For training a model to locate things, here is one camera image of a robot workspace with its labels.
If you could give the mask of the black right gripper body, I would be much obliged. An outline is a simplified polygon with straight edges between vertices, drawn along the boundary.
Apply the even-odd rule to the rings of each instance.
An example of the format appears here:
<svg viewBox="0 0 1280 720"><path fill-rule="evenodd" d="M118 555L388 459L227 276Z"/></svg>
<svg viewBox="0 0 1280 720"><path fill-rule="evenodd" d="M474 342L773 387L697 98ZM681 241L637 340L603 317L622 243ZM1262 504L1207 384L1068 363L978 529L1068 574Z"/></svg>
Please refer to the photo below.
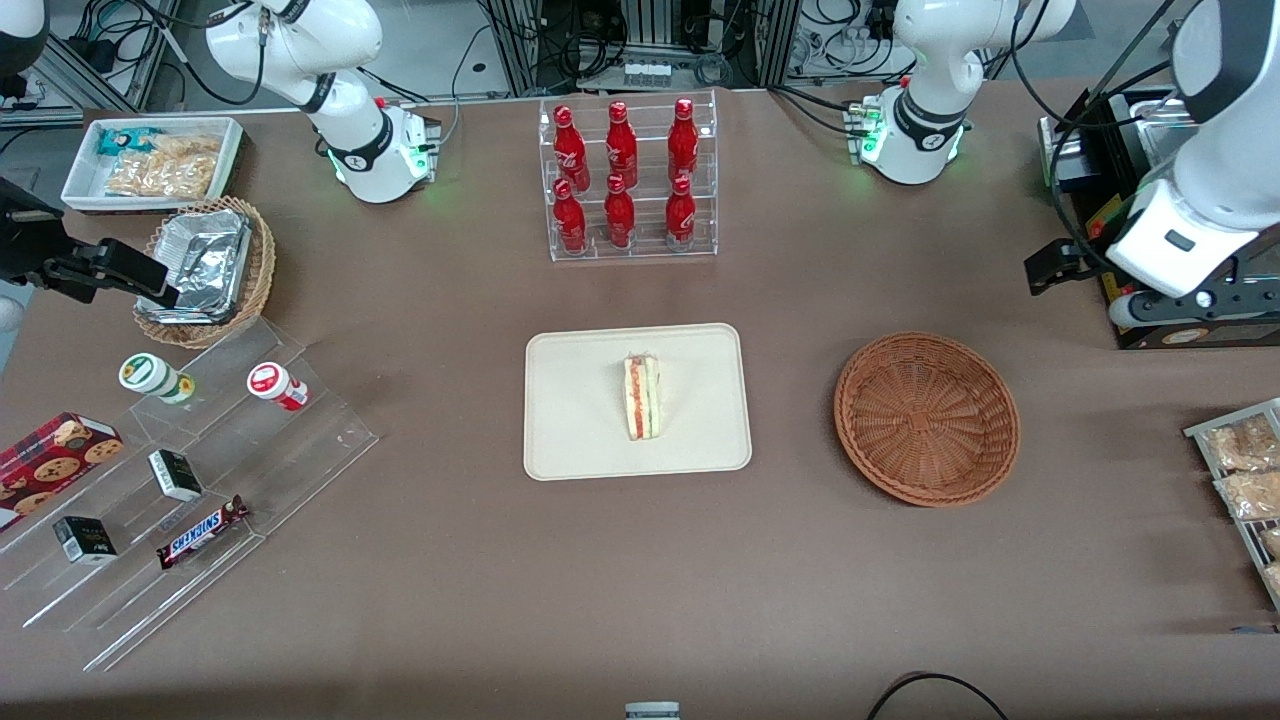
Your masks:
<svg viewBox="0 0 1280 720"><path fill-rule="evenodd" d="M67 254L61 211L1 178L1 279L28 284L47 260Z"/></svg>

